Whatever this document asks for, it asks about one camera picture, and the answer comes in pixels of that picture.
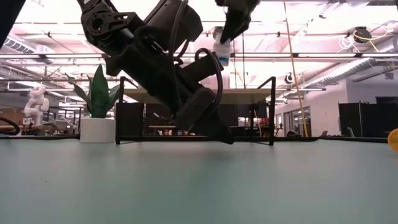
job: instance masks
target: green plant leaf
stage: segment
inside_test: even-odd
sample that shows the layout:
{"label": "green plant leaf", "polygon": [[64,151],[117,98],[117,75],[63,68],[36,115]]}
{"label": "green plant leaf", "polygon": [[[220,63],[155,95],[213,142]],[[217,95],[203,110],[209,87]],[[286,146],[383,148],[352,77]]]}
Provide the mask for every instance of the green plant leaf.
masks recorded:
{"label": "green plant leaf", "polygon": [[75,78],[70,77],[66,72],[65,72],[65,75],[68,77],[68,80],[69,80],[68,83],[69,83],[69,84],[73,85],[73,84],[76,83]]}
{"label": "green plant leaf", "polygon": [[88,78],[88,94],[87,94],[87,96],[89,99],[91,99],[91,86],[93,86],[93,78],[89,77],[88,75],[87,75],[87,78]]}
{"label": "green plant leaf", "polygon": [[119,98],[120,85],[114,86],[109,92],[108,111],[114,106],[114,102]]}
{"label": "green plant leaf", "polygon": [[82,98],[84,101],[86,101],[86,103],[88,104],[89,99],[88,99],[88,97],[87,97],[85,91],[82,90],[82,89],[80,88],[80,86],[78,86],[78,85],[76,85],[76,84],[73,84],[73,86],[75,87],[75,93],[76,93],[80,98]]}
{"label": "green plant leaf", "polygon": [[91,110],[94,118],[105,118],[108,107],[108,81],[104,77],[102,66],[99,65],[95,71],[93,83],[91,84]]}

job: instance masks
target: office wall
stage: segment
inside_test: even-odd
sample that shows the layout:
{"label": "office wall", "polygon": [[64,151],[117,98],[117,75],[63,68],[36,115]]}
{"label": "office wall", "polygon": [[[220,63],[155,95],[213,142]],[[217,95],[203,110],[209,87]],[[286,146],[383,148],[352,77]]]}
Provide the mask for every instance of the office wall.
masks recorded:
{"label": "office wall", "polygon": [[[338,121],[338,103],[347,103],[346,80],[339,81],[337,85],[326,86],[326,91],[311,91],[305,95],[303,107],[309,106],[311,110],[311,132],[312,136],[319,136],[328,130],[329,135],[341,134]],[[275,114],[299,109],[298,100],[289,100],[287,105],[277,105]]]}
{"label": "office wall", "polygon": [[398,97],[398,85],[395,83],[352,83],[347,82],[348,103],[376,103],[376,97]]}

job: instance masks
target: white robot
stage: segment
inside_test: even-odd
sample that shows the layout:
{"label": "white robot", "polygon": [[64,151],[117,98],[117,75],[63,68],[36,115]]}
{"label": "white robot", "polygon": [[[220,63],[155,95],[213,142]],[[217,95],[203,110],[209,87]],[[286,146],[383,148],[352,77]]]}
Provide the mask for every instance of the white robot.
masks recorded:
{"label": "white robot", "polygon": [[50,102],[48,99],[44,98],[45,87],[39,86],[34,87],[31,92],[29,92],[29,101],[25,105],[24,109],[24,124],[30,124],[32,122],[32,115],[36,116],[34,122],[35,125],[41,125],[43,121],[43,111],[48,111],[50,107]]}

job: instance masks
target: yellow object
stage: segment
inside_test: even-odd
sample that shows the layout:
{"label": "yellow object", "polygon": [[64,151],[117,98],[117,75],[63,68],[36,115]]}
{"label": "yellow object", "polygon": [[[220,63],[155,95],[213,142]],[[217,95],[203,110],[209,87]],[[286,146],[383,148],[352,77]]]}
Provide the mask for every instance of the yellow object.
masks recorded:
{"label": "yellow object", "polygon": [[[254,110],[254,115],[256,116],[256,118],[258,118],[258,117],[257,117],[256,110]],[[260,122],[259,122],[259,121],[257,121],[257,125],[259,126],[259,130],[260,130],[260,137],[262,137],[262,133],[261,133],[261,126],[260,126]]]}
{"label": "yellow object", "polygon": [[286,15],[285,19],[286,19],[286,29],[287,29],[287,40],[289,41],[290,59],[292,60],[294,85],[296,86],[296,91],[297,91],[297,95],[298,95],[298,102],[300,103],[301,117],[303,119],[303,125],[304,125],[304,137],[308,137],[307,122],[305,122],[305,113],[304,113],[304,109],[303,109],[303,103],[301,101],[301,94],[300,94],[300,91],[299,91],[299,84],[297,83],[296,70],[295,70],[295,67],[294,67],[292,41],[290,40],[289,22],[287,21],[286,0],[284,0],[284,9],[285,9],[285,15]]}
{"label": "yellow object", "polygon": [[390,132],[387,138],[388,145],[395,151],[398,152],[398,129],[394,129]]}

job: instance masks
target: white planter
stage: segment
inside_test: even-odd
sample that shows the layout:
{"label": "white planter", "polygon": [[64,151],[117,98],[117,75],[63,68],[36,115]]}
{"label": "white planter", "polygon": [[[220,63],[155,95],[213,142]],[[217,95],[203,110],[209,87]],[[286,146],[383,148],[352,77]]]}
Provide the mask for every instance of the white planter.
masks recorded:
{"label": "white planter", "polygon": [[104,118],[82,118],[80,125],[80,142],[112,143],[114,142],[116,121]]}

